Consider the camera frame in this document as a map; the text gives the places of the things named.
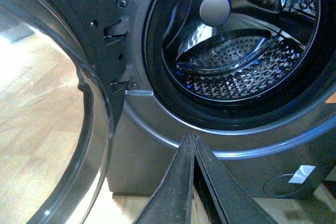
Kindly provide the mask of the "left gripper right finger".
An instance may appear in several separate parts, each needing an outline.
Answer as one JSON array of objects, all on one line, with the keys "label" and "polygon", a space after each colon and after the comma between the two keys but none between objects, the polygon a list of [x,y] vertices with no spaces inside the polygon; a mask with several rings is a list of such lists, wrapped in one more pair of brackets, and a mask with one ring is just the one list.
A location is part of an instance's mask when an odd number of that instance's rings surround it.
[{"label": "left gripper right finger", "polygon": [[196,134],[193,149],[194,186],[210,223],[276,223]]}]

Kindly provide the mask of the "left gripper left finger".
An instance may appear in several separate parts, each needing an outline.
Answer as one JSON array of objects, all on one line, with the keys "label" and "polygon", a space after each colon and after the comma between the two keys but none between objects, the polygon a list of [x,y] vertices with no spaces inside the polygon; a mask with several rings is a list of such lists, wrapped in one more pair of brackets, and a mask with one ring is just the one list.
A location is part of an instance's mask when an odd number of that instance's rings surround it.
[{"label": "left gripper left finger", "polygon": [[191,223],[194,161],[192,137],[186,134],[158,188],[134,223]]}]

